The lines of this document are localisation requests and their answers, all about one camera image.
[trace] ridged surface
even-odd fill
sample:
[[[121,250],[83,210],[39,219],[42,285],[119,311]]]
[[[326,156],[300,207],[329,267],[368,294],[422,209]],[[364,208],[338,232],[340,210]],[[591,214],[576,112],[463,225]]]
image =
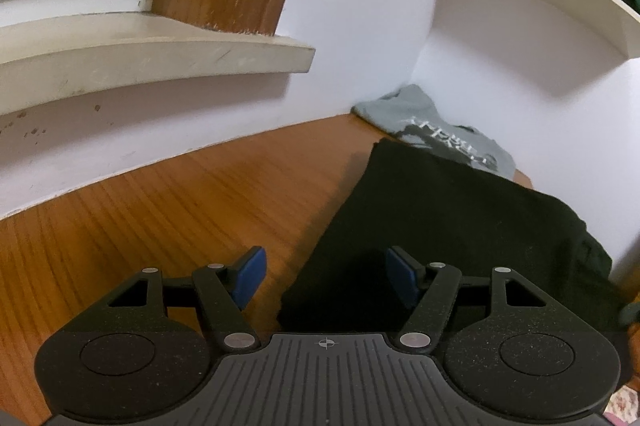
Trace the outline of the ridged surface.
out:
[[[267,348],[223,359],[191,401],[136,426],[517,424],[469,403],[431,358],[397,352],[380,334],[276,334]],[[565,424],[608,423],[592,416]],[[49,426],[81,423],[57,417]]]

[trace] gray t-shirt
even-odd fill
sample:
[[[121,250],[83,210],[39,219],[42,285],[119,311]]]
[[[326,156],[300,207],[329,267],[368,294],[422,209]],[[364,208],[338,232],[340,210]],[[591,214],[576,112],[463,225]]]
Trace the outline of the gray t-shirt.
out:
[[[418,85],[362,102],[353,111],[389,135],[431,153],[513,180],[516,165],[500,146],[474,127],[450,125]]]

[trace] black towel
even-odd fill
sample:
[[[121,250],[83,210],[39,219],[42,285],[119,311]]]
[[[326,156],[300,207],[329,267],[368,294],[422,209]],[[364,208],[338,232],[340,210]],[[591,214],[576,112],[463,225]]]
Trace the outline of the black towel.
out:
[[[282,327],[398,331],[410,313],[386,279],[389,246],[465,276],[511,267],[605,333],[628,365],[617,324],[624,303],[607,279],[611,259],[569,206],[388,139],[374,145],[363,177],[283,295]]]

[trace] white wall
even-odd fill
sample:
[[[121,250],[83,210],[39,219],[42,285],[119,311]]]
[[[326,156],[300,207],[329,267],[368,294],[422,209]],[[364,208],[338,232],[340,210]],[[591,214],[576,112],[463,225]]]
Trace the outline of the white wall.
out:
[[[511,152],[620,271],[640,231],[640,61],[541,0],[438,0],[414,80]]]
[[[433,9],[434,0],[287,0],[278,33],[318,49],[306,75],[175,80],[1,116],[0,217],[190,149],[345,113],[410,79]]]

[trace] metal pin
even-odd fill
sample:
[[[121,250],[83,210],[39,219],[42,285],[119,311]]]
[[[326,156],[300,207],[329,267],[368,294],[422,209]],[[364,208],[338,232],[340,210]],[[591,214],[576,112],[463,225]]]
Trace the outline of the metal pin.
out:
[[[422,332],[407,332],[400,336],[400,343],[409,348],[424,348],[431,343],[431,338]]]
[[[234,332],[225,337],[225,345],[229,348],[249,348],[254,343],[255,338],[246,332]]]

